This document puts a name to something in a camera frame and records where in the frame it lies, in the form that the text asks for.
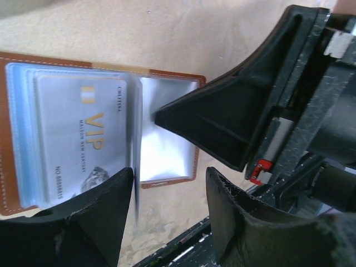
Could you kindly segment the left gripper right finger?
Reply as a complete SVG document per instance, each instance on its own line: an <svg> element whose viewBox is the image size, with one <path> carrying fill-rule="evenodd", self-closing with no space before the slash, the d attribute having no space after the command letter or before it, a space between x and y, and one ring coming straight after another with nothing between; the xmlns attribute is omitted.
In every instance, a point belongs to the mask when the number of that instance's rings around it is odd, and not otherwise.
<svg viewBox="0 0 356 267"><path fill-rule="evenodd" d="M355 266L355 214L288 214L214 167L206 170L206 196L220 266Z"/></svg>

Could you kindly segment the brown leather card holder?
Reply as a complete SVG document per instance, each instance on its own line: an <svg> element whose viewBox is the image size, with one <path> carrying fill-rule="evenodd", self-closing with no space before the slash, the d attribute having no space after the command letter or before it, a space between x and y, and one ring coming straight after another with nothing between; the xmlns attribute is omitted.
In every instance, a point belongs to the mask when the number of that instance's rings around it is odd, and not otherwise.
<svg viewBox="0 0 356 267"><path fill-rule="evenodd" d="M205 77L1 53L1 216L48 209L134 171L135 191L195 179L199 151L154 123Z"/></svg>

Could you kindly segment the silver VIP card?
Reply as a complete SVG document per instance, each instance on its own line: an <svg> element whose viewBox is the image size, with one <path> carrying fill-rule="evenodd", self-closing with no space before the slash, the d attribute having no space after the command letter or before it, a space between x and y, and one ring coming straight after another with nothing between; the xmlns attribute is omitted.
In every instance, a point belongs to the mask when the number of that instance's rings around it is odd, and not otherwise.
<svg viewBox="0 0 356 267"><path fill-rule="evenodd" d="M69 200L127 163L126 81L120 77L36 76L43 192L38 207Z"/></svg>

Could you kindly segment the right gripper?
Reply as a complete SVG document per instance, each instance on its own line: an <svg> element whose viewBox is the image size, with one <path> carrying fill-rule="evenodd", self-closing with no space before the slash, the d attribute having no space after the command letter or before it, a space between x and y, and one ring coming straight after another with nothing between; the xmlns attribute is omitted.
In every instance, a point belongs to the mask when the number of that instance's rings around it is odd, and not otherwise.
<svg viewBox="0 0 356 267"><path fill-rule="evenodd" d="M287 7L247 59L154 122L243 171L263 119L249 193L292 214L313 200L355 212L355 15Z"/></svg>

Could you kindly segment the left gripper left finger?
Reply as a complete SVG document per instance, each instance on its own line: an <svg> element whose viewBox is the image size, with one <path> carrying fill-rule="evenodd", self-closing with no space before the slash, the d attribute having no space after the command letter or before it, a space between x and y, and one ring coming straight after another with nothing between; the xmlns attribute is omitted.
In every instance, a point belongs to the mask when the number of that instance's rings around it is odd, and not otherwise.
<svg viewBox="0 0 356 267"><path fill-rule="evenodd" d="M129 167L32 217L1 221L1 266L117 266L134 181Z"/></svg>

